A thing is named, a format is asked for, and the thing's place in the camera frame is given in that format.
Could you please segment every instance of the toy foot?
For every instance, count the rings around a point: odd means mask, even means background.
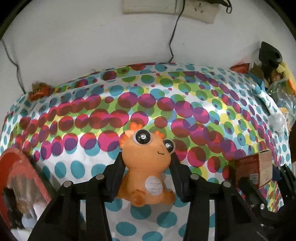
[[[175,202],[175,194],[173,191],[165,192],[163,196],[163,200],[161,203],[163,204],[173,204]]]
[[[131,194],[131,204],[135,207],[142,207],[145,205],[145,192],[136,190]]]

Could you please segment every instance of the yellow plush toy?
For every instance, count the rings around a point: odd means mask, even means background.
[[[277,67],[276,72],[281,74],[282,78],[288,79],[286,85],[287,94],[294,95],[296,97],[296,81],[288,65],[285,62],[281,62]]]

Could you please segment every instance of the black cable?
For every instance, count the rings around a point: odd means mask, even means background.
[[[8,53],[8,50],[7,50],[6,44],[5,44],[5,42],[4,42],[3,39],[1,39],[1,42],[2,42],[2,44],[3,44],[3,47],[4,47],[4,50],[5,50],[5,53],[6,53],[6,55],[7,55],[8,60],[9,60],[9,61],[10,61],[15,67],[16,67],[16,69],[17,69],[17,82],[19,83],[19,86],[20,86],[20,88],[22,89],[23,93],[26,94],[26,91],[25,91],[24,85],[23,85],[22,80],[21,80],[21,77],[20,77],[20,67],[19,67],[18,64],[15,63],[15,62],[11,59],[11,57],[9,56],[9,53]]]
[[[170,47],[170,54],[172,55],[172,57],[170,58],[169,63],[170,63],[170,62],[173,60],[173,58],[174,58],[174,54],[173,54],[173,51],[172,51],[172,48],[171,48],[170,44],[172,43],[173,38],[174,38],[174,36],[175,36],[176,27],[177,27],[177,24],[178,24],[179,18],[181,17],[182,13],[184,12],[184,8],[185,8],[185,0],[183,0],[182,10],[181,10],[181,12],[180,12],[180,14],[179,14],[179,16],[178,16],[178,18],[177,18],[177,20],[176,20],[175,27],[174,27],[174,30],[173,30],[172,36],[171,36],[171,38],[170,38],[169,47]]]

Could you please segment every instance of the toy eye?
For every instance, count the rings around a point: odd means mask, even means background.
[[[138,130],[133,136],[133,141],[138,145],[149,144],[151,140],[152,137],[150,132],[144,129]]]
[[[170,154],[175,151],[175,144],[171,139],[164,139],[163,143]]]

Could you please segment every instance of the black pupil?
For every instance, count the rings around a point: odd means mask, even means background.
[[[171,140],[165,139],[163,143],[165,144],[165,147],[169,153],[171,153],[174,150],[174,143]]]
[[[139,130],[136,133],[136,140],[138,143],[140,143],[142,145],[149,143],[149,141],[151,140],[151,136],[150,136],[149,131]]]

